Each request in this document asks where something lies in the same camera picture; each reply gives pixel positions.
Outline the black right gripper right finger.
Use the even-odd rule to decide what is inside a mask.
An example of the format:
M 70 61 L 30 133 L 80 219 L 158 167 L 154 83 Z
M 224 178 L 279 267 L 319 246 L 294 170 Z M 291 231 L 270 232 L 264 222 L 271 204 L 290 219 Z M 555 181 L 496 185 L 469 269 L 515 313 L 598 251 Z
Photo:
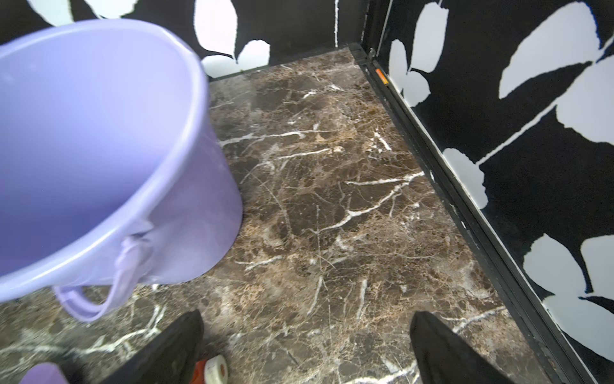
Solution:
M 430 312 L 414 314 L 409 334 L 423 383 L 511 382 Z

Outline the purple toy shovel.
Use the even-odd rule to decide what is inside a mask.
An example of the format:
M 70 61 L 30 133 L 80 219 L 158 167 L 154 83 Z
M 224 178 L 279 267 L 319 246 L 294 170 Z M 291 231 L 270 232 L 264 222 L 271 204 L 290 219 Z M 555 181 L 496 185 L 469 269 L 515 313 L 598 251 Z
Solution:
M 69 382 L 58 365 L 40 363 L 29 369 L 19 384 L 69 384 Z

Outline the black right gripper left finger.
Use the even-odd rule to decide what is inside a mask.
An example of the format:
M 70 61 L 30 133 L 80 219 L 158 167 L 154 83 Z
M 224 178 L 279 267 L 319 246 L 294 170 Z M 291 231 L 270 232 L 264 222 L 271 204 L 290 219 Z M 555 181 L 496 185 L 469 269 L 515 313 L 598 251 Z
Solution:
M 129 361 L 103 380 L 105 383 L 188 383 L 193 377 L 204 325 L 199 311 L 189 311 Z

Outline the purple plastic bucket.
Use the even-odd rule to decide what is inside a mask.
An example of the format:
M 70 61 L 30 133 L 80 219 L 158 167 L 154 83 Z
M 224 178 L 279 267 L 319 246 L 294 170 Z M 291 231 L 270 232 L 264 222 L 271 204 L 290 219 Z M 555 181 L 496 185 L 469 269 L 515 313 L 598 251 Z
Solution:
M 199 57 L 163 27 L 90 20 L 1 47 L 1 300 L 49 287 L 85 323 L 139 284 L 197 278 L 242 201 Z

